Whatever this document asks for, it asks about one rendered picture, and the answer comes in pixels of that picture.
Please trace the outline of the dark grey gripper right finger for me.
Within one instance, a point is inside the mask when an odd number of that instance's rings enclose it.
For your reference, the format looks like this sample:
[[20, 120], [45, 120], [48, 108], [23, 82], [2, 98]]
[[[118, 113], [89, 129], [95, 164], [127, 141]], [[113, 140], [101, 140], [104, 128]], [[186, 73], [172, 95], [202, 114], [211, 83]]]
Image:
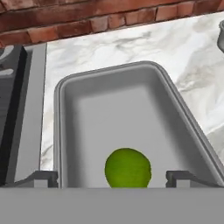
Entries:
[[199, 179], [189, 171], [167, 171], [166, 172], [166, 184], [167, 188], [205, 188], [214, 187], [219, 188], [220, 186], [207, 182], [205, 180]]

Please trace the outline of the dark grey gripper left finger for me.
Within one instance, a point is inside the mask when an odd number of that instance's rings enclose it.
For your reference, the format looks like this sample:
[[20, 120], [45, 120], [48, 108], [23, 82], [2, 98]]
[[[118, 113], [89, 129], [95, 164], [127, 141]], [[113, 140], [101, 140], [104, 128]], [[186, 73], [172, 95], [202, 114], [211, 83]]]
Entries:
[[58, 188], [58, 177], [56, 171], [35, 171], [27, 178], [9, 183], [5, 187]]

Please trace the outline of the green lime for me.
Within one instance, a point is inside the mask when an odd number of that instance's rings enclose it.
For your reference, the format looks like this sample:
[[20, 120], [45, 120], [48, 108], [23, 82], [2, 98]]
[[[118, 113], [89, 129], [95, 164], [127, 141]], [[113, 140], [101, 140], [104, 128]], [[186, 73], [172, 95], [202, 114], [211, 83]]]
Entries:
[[151, 162], [137, 150], [121, 148], [108, 156], [104, 172], [111, 187], [145, 188], [151, 181]]

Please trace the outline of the grey tupperware container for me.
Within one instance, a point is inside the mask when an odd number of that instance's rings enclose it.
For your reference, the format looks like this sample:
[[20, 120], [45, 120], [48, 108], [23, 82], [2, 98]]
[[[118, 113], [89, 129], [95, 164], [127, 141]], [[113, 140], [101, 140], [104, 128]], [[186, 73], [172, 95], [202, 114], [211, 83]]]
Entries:
[[150, 187], [168, 171], [224, 186], [224, 166], [167, 72], [150, 61], [62, 79], [54, 92], [54, 168], [59, 186], [105, 187], [104, 167], [119, 148], [142, 152]]

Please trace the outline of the grey hob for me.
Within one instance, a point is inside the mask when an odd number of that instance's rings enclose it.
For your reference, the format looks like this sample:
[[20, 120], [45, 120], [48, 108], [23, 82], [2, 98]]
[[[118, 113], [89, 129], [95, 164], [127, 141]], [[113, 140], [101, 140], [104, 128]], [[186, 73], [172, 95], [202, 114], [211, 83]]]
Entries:
[[46, 45], [0, 49], [0, 187], [40, 169]]

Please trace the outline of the grey metal pot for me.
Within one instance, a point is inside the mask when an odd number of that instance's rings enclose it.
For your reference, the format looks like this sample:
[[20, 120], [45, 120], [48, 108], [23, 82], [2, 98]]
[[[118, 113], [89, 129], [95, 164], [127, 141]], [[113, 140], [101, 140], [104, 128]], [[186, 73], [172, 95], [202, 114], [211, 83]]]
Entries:
[[220, 34], [217, 40], [217, 46], [224, 53], [224, 20], [220, 22], [219, 27]]

